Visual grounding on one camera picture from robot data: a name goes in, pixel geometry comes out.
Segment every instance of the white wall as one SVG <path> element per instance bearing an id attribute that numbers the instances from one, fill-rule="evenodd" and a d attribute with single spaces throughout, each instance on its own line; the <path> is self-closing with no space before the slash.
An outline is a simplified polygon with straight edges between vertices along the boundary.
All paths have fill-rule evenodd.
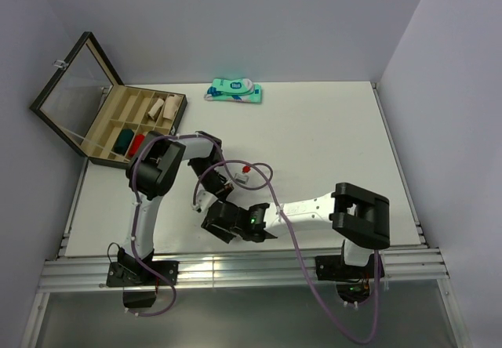
<path id="1" fill-rule="evenodd" d="M 0 0 L 0 346 L 17 346 L 82 159 L 28 110 L 71 42 L 46 0 Z"/>
<path id="2" fill-rule="evenodd" d="M 380 96 L 476 346 L 502 331 L 502 0 L 421 0 Z"/>
<path id="3" fill-rule="evenodd" d="M 49 0 L 128 83 L 380 79 L 420 0 Z"/>

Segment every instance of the red object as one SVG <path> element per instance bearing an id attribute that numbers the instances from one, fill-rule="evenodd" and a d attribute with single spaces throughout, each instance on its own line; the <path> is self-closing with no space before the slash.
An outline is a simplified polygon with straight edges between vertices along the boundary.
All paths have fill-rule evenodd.
<path id="1" fill-rule="evenodd" d="M 143 139 L 143 134 L 134 136 L 133 144 L 131 144 L 131 148 L 129 150 L 129 153 L 127 154 L 130 158 L 136 154 L 136 152 L 140 148 L 141 143 L 143 142 Z"/>

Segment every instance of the white tabletop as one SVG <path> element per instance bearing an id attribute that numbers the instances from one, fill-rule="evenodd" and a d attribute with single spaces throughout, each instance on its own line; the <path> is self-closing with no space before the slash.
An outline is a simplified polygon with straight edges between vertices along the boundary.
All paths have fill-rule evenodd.
<path id="1" fill-rule="evenodd" d="M 280 202 L 315 198 L 349 182 L 389 198 L 391 245 L 420 239 L 369 82 L 263 83 L 263 103 L 207 102 L 207 84 L 143 85 L 187 95 L 179 133 L 202 130 L 223 141 L 226 159 L 267 162 Z M 225 244 L 200 226 L 191 209 L 196 177 L 185 163 L 164 197 L 155 226 L 157 253 L 240 252 L 293 248 L 290 236 L 261 244 Z M 251 175 L 251 183 L 260 177 Z M 271 201 L 267 189 L 236 188 L 229 200 L 244 208 Z M 125 171 L 89 164 L 68 242 L 67 256 L 102 256 L 121 244 L 131 218 Z M 334 230 L 299 232 L 301 248 L 339 248 Z"/>

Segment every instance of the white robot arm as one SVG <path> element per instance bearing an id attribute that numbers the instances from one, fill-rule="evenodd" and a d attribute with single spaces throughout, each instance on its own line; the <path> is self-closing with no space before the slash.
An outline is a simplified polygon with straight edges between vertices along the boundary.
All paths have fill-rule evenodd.
<path id="1" fill-rule="evenodd" d="M 149 132 L 137 153 L 140 154 L 148 142 L 157 136 L 160 134 Z M 209 137 L 221 145 L 219 139 Z M 129 179 L 132 178 L 138 154 L 126 172 Z M 125 268 L 134 266 L 136 262 L 131 241 L 134 241 L 141 259 L 151 260 L 158 207 L 173 185 L 182 161 L 188 161 L 197 176 L 200 176 L 221 158 L 214 144 L 203 137 L 159 140 L 151 147 L 137 169 L 136 186 L 140 192 L 141 205 L 136 233 L 134 236 L 129 233 L 122 246 L 122 254 L 118 257 L 119 263 L 122 262 Z M 227 201 L 233 186 L 216 170 L 206 173 L 202 185 L 204 190 L 197 197 L 198 211 L 206 213 L 202 228 L 221 240 L 229 242 L 240 236 L 245 241 L 262 242 L 287 234 L 286 222 L 279 218 L 273 204 L 262 203 L 244 209 Z M 345 236 L 344 261 L 347 265 L 365 266 L 373 250 L 390 245 L 388 199 L 349 183 L 339 183 L 334 192 L 318 198 L 286 203 L 281 209 L 295 231 L 331 228 Z"/>

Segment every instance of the open box lid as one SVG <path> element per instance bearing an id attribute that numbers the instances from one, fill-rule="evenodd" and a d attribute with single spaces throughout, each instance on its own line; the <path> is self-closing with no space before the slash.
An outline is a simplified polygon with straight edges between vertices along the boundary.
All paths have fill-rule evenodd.
<path id="1" fill-rule="evenodd" d="M 85 140 L 111 91 L 122 80 L 92 32 L 84 32 L 30 106 L 82 156 L 91 156 Z"/>

